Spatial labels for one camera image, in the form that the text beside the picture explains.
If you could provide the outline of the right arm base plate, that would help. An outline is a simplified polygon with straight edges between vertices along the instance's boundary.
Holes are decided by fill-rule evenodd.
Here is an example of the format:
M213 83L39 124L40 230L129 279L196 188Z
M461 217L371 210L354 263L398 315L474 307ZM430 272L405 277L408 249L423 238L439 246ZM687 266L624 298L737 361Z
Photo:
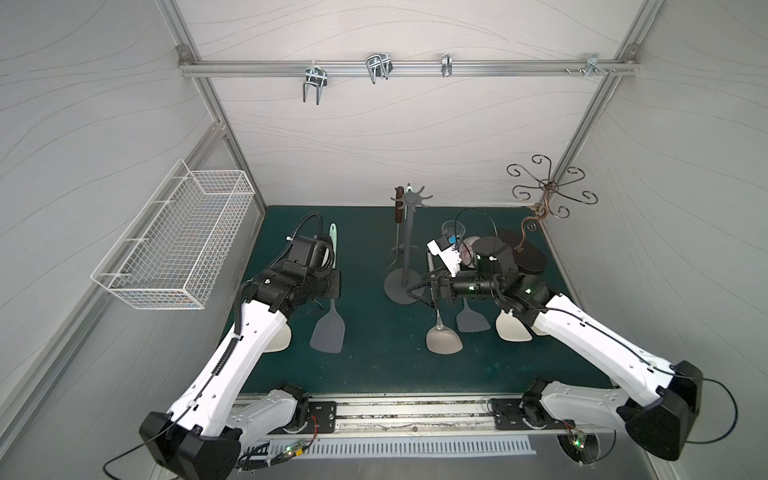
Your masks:
M493 397L486 402L494 428L498 431L528 431L532 427L523 417L520 397Z

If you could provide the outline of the grey turner mint handle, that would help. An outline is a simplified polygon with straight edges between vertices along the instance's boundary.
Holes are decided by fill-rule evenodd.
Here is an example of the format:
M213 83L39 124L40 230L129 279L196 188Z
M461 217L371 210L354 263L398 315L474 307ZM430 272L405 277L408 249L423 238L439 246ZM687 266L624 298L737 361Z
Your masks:
M478 333L491 328L484 315L473 310L466 298L462 299L462 309L456 315L457 328L462 333Z

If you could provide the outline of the cream spoon wooden handle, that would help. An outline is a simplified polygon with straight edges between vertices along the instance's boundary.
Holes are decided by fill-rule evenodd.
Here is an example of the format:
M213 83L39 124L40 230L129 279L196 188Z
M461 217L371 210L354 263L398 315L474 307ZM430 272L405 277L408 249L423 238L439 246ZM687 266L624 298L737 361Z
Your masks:
M265 353L276 353L286 350L292 340L292 330L288 324L284 324L272 340L265 347Z

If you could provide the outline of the cream spatula wooden handle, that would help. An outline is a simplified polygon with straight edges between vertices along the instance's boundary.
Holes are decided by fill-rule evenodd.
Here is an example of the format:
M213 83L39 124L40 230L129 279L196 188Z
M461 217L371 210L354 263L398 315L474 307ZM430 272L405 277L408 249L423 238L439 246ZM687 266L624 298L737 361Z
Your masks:
M532 340L532 334L525 325L509 312L500 311L495 327L498 336L506 342L523 343Z

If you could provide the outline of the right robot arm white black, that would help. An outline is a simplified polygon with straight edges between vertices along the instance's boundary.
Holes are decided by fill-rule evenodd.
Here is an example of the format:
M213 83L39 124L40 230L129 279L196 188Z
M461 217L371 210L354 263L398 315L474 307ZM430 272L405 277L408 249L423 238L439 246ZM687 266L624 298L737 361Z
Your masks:
M493 301L500 311L538 330L579 354L607 375L610 388L569 385L538 379L521 396L517 410L531 429L553 422L578 423L625 432L648 453L667 461L680 458L699 416L703 386L708 379L688 361L672 364L629 342L580 309L568 296L550 288L540 277L522 273L512 247L496 235L470 247L474 265L462 266L460 239L441 235L427 244L428 257L440 258L418 288L408 295L432 308L439 301L477 298Z

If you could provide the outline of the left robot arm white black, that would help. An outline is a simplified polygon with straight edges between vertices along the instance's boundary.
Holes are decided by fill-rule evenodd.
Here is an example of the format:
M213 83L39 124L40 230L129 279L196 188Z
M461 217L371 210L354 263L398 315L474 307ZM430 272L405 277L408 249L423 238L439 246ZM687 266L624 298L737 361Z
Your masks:
M141 448L180 479L225 479L236 468L258 469L252 445L276 430L319 429L308 393L283 383L238 413L232 407L268 345L306 303L341 293L336 267L338 229L311 237L292 233L284 250L236 294L226 338L184 394L165 412L149 413L139 428Z

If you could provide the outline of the steel turner metal handle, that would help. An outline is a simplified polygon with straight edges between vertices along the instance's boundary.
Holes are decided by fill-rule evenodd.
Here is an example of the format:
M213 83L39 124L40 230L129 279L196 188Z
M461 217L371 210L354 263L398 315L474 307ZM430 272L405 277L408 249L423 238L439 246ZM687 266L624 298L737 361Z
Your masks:
M426 346L429 351L439 355L453 355L463 349L463 342L459 335L447 327L442 320L438 305L438 290L436 279L429 283L431 300L435 309L436 324L426 334Z

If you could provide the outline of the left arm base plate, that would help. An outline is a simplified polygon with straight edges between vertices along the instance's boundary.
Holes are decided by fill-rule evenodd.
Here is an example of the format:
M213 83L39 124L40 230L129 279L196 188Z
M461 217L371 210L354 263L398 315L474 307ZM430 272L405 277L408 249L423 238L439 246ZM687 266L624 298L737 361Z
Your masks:
M300 434L311 434L315 429L319 434L331 434L336 431L338 404L335 401L310 400L298 410Z

